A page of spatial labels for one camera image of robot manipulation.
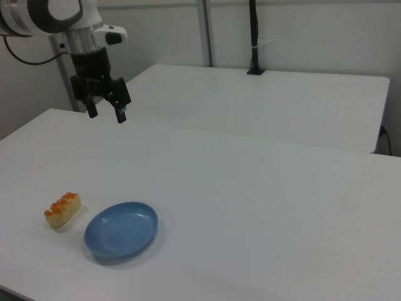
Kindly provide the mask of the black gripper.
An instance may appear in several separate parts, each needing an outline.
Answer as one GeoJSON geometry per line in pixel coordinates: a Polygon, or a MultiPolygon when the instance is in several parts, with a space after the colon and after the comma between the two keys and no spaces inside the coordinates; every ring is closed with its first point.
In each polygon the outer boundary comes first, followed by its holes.
{"type": "Polygon", "coordinates": [[[97,96],[112,103],[119,124],[126,121],[126,105],[131,103],[131,98],[125,80],[122,77],[112,78],[110,75],[107,49],[74,54],[71,59],[76,71],[70,78],[73,93],[77,100],[86,105],[89,117],[93,119],[98,115],[93,100],[97,96]]]}

